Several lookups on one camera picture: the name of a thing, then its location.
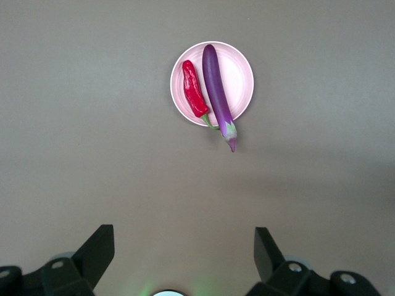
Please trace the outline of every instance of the plate rim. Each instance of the plate rim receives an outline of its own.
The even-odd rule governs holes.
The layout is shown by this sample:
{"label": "plate rim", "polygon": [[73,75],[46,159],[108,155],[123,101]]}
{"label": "plate rim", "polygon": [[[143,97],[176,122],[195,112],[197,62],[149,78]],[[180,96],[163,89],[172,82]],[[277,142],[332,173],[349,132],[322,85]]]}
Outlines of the plate rim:
{"label": "plate rim", "polygon": [[172,88],[172,82],[173,82],[173,76],[174,76],[174,73],[175,73],[175,69],[176,69],[176,67],[177,67],[177,65],[178,65],[178,63],[179,63],[179,61],[181,60],[181,58],[182,58],[187,52],[189,52],[190,50],[192,50],[193,48],[198,47],[198,46],[201,46],[201,45],[203,45],[203,44],[222,44],[222,45],[224,45],[224,46],[226,46],[226,47],[230,47],[230,48],[232,48],[233,50],[235,50],[235,51],[245,60],[245,62],[246,62],[247,65],[248,65],[249,74],[251,75],[251,78],[252,78],[252,82],[251,82],[251,95],[249,96],[249,98],[248,98],[248,100],[247,100],[247,102],[246,102],[246,105],[244,106],[244,108],[242,109],[242,111],[240,111],[240,113],[237,114],[237,116],[235,116],[235,117],[233,118],[233,120],[236,120],[237,118],[239,118],[239,117],[244,113],[244,111],[247,109],[248,105],[250,104],[251,99],[252,99],[252,96],[253,96],[253,94],[254,94],[255,81],[254,81],[254,72],[252,71],[252,67],[251,67],[250,63],[248,62],[247,58],[244,56],[244,54],[243,54],[241,51],[239,51],[237,48],[235,48],[234,46],[232,46],[232,45],[230,45],[230,44],[228,44],[228,43],[225,43],[225,42],[223,42],[223,41],[214,41],[214,40],[213,40],[213,41],[203,41],[203,42],[197,43],[197,44],[192,45],[192,46],[190,46],[189,48],[187,48],[187,49],[177,58],[176,62],[174,63],[174,66],[173,66],[173,69],[172,69],[172,74],[170,75],[170,93],[171,93],[171,96],[172,96],[173,103],[175,104],[177,110],[178,110],[186,119],[188,119],[190,122],[192,122],[192,123],[194,123],[194,124],[196,124],[196,125],[208,127],[208,125],[205,124],[205,123],[200,123],[200,122],[193,121],[192,119],[190,119],[190,117],[186,116],[186,115],[184,114],[184,112],[182,112],[182,111],[180,110],[178,104],[177,104],[176,101],[175,101],[174,93],[173,93],[173,88]]}

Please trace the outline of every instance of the green pepper stem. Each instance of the green pepper stem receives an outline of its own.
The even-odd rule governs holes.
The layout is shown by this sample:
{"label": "green pepper stem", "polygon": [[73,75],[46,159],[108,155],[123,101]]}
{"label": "green pepper stem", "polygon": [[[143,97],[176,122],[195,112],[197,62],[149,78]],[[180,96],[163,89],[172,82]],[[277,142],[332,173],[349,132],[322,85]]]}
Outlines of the green pepper stem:
{"label": "green pepper stem", "polygon": [[209,126],[209,128],[212,128],[213,130],[219,130],[220,129],[219,126],[212,126],[211,125],[209,117],[208,117],[207,114],[203,114],[200,118]]}

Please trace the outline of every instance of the plate with vegetables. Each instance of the plate with vegetables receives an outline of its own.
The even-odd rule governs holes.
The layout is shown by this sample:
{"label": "plate with vegetables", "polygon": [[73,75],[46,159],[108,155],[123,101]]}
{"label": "plate with vegetables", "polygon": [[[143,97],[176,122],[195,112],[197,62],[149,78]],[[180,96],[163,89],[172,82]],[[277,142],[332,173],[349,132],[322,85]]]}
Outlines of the plate with vegetables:
{"label": "plate with vegetables", "polygon": [[[182,53],[173,67],[170,77],[170,92],[172,93],[174,104],[186,119],[201,126],[208,126],[209,123],[213,126],[218,126],[203,77],[203,51],[209,44],[215,48],[217,53],[223,90],[231,117],[235,120],[245,111],[254,91],[254,75],[245,56],[227,43],[207,41],[196,44]],[[202,97],[209,109],[207,115],[205,115],[206,119],[204,116],[197,116],[196,110],[193,110],[187,101],[184,90],[184,78],[186,69],[191,66],[186,65],[186,61],[190,61],[193,64],[195,72],[192,73],[196,75]]]}

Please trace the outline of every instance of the red pepper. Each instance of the red pepper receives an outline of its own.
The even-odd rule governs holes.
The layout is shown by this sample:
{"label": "red pepper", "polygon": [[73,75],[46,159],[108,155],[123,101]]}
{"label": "red pepper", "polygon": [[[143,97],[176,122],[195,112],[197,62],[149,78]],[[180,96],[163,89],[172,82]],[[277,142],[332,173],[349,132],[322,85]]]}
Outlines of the red pepper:
{"label": "red pepper", "polygon": [[183,62],[184,73],[184,93],[189,106],[196,117],[201,118],[210,128],[219,129],[218,126],[212,126],[209,122],[207,114],[210,109],[206,106],[202,92],[200,90],[198,76],[195,67],[190,60]]}

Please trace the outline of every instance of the purple eggplant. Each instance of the purple eggplant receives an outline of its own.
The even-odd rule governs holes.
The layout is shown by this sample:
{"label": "purple eggplant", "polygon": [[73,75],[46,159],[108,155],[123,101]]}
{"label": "purple eggplant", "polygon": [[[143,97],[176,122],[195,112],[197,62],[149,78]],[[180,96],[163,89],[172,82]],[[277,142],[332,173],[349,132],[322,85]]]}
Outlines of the purple eggplant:
{"label": "purple eggplant", "polygon": [[204,83],[212,110],[218,121],[222,136],[230,146],[230,150],[234,152],[236,150],[237,131],[233,123],[225,91],[223,90],[217,52],[211,44],[208,44],[203,50],[202,66]]}

